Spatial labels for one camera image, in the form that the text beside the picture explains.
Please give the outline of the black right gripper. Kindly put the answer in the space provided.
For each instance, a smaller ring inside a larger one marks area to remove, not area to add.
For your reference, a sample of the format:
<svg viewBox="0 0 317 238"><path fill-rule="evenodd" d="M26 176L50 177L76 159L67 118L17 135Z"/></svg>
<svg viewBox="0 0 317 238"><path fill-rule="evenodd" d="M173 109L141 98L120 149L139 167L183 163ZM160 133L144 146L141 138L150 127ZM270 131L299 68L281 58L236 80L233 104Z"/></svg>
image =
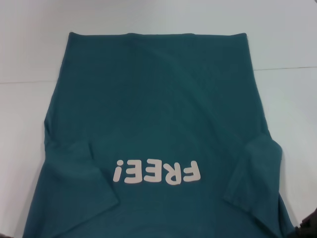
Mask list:
<svg viewBox="0 0 317 238"><path fill-rule="evenodd" d="M295 228L295 238L317 238L317 210L313 211Z"/></svg>

